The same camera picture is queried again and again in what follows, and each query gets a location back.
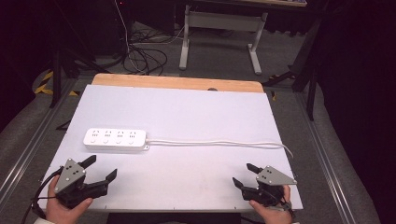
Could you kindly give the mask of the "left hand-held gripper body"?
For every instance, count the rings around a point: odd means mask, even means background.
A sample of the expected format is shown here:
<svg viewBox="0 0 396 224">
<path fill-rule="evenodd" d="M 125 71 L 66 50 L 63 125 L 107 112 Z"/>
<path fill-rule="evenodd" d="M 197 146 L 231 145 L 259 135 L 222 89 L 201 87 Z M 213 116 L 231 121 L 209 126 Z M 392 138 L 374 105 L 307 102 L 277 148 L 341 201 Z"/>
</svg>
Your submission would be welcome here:
<svg viewBox="0 0 396 224">
<path fill-rule="evenodd" d="M 84 182 L 86 169 L 71 158 L 66 161 L 55 187 L 55 197 L 63 206 L 72 209 L 87 198 L 107 195 L 108 186 L 102 186 L 101 181 L 91 184 Z"/>
</svg>

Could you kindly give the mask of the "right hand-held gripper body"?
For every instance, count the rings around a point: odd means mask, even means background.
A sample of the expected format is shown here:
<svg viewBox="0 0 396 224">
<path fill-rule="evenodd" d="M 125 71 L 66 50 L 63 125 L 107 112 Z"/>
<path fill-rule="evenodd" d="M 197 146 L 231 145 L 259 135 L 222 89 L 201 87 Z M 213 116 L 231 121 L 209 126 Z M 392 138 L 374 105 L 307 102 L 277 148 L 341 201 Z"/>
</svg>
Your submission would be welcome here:
<svg viewBox="0 0 396 224">
<path fill-rule="evenodd" d="M 245 201 L 253 200 L 264 206 L 276 206 L 281 203 L 284 197 L 284 185 L 296 185 L 297 181 L 272 166 L 266 166 L 256 174 L 258 186 L 256 188 L 247 187 L 241 190 Z"/>
</svg>

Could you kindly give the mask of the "person's right hand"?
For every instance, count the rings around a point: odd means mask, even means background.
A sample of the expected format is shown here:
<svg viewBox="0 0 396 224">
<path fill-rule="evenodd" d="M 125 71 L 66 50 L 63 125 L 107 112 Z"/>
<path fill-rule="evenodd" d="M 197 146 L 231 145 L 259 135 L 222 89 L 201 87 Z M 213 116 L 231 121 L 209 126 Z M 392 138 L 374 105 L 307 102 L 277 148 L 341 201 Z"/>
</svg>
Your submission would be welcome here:
<svg viewBox="0 0 396 224">
<path fill-rule="evenodd" d="M 283 205 L 290 205 L 290 187 L 287 185 L 283 186 L 284 197 L 281 200 L 281 204 L 279 207 L 283 207 Z M 253 200 L 250 200 L 249 205 L 262 217 L 265 224 L 292 224 L 292 214 L 290 210 L 275 210 L 270 209 L 257 203 Z"/>
</svg>

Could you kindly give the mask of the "person's left hand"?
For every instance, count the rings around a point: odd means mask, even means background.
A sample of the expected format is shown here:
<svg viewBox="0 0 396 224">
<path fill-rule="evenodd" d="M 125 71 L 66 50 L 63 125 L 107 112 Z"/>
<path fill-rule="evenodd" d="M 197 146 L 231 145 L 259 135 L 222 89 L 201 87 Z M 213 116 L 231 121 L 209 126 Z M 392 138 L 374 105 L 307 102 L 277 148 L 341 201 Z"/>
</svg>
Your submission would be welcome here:
<svg viewBox="0 0 396 224">
<path fill-rule="evenodd" d="M 64 207 L 55 197 L 55 187 L 59 176 L 53 177 L 48 186 L 48 200 L 46 205 L 46 220 L 53 224 L 77 224 L 78 219 L 87 211 L 93 202 L 87 198 L 73 209 Z"/>
</svg>

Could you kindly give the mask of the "white power strip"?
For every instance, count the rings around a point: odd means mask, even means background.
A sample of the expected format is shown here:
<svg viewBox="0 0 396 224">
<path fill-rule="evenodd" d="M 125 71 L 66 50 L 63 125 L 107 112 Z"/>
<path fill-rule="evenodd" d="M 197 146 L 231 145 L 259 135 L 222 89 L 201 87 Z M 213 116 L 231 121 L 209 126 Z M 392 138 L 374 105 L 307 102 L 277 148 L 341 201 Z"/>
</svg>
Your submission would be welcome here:
<svg viewBox="0 0 396 224">
<path fill-rule="evenodd" d="M 92 151 L 133 152 L 148 150 L 147 132 L 143 130 L 90 128 L 83 139 Z"/>
</svg>

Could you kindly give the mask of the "yellow black floor tape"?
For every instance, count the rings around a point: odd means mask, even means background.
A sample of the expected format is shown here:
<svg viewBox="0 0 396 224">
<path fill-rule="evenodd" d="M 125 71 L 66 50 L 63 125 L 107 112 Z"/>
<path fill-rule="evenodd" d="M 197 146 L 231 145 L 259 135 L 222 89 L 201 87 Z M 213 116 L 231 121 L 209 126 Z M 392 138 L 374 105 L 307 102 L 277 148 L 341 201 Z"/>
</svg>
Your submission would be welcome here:
<svg viewBox="0 0 396 224">
<path fill-rule="evenodd" d="M 47 85 L 49 84 L 52 76 L 53 76 L 53 72 L 48 71 L 48 73 L 42 77 L 38 87 L 35 89 L 35 94 L 39 94 L 39 93 L 43 93 L 47 95 L 53 94 L 53 90 L 47 88 Z"/>
</svg>

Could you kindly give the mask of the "black tripod stand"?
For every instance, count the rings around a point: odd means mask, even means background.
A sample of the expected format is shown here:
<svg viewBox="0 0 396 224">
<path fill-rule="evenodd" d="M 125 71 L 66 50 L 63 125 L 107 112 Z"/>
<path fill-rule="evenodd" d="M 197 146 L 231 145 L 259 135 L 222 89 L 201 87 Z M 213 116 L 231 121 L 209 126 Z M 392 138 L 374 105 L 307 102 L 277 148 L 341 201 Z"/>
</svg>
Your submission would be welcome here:
<svg viewBox="0 0 396 224">
<path fill-rule="evenodd" d="M 62 96 L 62 71 L 68 78 L 79 76 L 77 61 L 87 65 L 97 73 L 107 73 L 98 65 L 82 36 L 67 17 L 73 12 L 75 0 L 49 0 L 54 8 L 54 19 L 49 20 L 53 50 L 53 95 L 50 108 L 54 108 Z"/>
</svg>

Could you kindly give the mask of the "black metal stand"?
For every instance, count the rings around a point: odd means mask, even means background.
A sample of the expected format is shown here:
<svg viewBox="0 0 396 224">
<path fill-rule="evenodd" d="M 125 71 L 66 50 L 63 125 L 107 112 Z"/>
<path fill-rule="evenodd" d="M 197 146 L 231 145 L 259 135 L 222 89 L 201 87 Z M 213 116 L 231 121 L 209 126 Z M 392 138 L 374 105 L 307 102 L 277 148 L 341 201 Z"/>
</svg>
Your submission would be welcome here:
<svg viewBox="0 0 396 224">
<path fill-rule="evenodd" d="M 289 68 L 289 71 L 278 77 L 270 78 L 268 81 L 262 83 L 264 87 L 272 87 L 288 78 L 295 77 L 294 82 L 291 85 L 292 90 L 295 92 L 302 92 L 306 85 L 309 85 L 306 113 L 311 120 L 314 119 L 314 101 L 318 81 L 315 51 L 313 50 L 313 47 L 317 39 L 320 25 L 321 19 L 316 19 L 312 27 L 309 29 L 304 39 L 304 43 L 300 47 L 293 64 Z"/>
</svg>

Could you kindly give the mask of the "black computer tower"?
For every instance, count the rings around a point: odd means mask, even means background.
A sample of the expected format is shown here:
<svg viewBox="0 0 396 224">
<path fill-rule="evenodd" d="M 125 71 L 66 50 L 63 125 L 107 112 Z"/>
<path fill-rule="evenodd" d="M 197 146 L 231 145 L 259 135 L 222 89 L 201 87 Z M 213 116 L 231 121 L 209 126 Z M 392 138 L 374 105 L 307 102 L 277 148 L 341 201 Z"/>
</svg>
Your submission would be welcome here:
<svg viewBox="0 0 396 224">
<path fill-rule="evenodd" d="M 120 56 L 127 51 L 128 38 L 132 32 L 134 20 L 129 0 L 105 0 L 105 13 L 109 18 L 111 48 Z"/>
</svg>

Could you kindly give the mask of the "aluminium floor rail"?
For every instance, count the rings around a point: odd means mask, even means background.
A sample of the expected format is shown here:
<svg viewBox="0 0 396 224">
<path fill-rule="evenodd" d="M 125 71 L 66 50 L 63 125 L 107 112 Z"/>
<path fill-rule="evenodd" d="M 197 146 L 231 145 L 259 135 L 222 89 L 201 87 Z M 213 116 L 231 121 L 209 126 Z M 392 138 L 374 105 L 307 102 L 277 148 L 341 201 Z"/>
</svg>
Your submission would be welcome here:
<svg viewBox="0 0 396 224">
<path fill-rule="evenodd" d="M 343 224 L 355 224 L 355 218 L 351 214 L 346 195 L 343 191 L 339 178 L 337 177 L 336 172 L 333 169 L 332 163 L 325 150 L 325 146 L 323 145 L 322 140 L 319 136 L 317 126 L 315 122 L 309 118 L 306 112 L 306 103 L 304 101 L 304 96 L 301 93 L 295 93 L 294 97 L 303 113 L 304 121 L 307 124 L 310 135 L 314 141 L 314 147 L 317 154 L 318 162 L 326 178 L 328 187 L 332 194 L 332 198 L 343 221 Z"/>
<path fill-rule="evenodd" d="M 51 97 L 36 97 L 0 133 L 0 210 L 19 184 L 76 82 L 75 79 L 64 82 L 61 98 L 53 108 L 50 108 Z"/>
</svg>

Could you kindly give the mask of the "white metal desk frame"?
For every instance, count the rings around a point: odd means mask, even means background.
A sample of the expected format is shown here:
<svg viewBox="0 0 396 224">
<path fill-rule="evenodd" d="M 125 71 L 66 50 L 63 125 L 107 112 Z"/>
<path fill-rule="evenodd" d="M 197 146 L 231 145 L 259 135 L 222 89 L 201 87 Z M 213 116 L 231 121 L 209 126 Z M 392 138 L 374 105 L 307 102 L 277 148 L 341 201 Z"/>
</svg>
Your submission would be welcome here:
<svg viewBox="0 0 396 224">
<path fill-rule="evenodd" d="M 263 12 L 260 17 L 242 15 L 219 14 L 210 12 L 196 12 L 190 5 L 184 10 L 184 35 L 179 60 L 179 69 L 186 70 L 189 57 L 189 32 L 190 28 L 209 28 L 233 31 L 254 32 L 255 39 L 247 45 L 247 51 L 252 63 L 254 73 L 260 75 L 262 68 L 257 55 L 257 47 L 260 43 L 264 25 L 268 14 Z"/>
</svg>

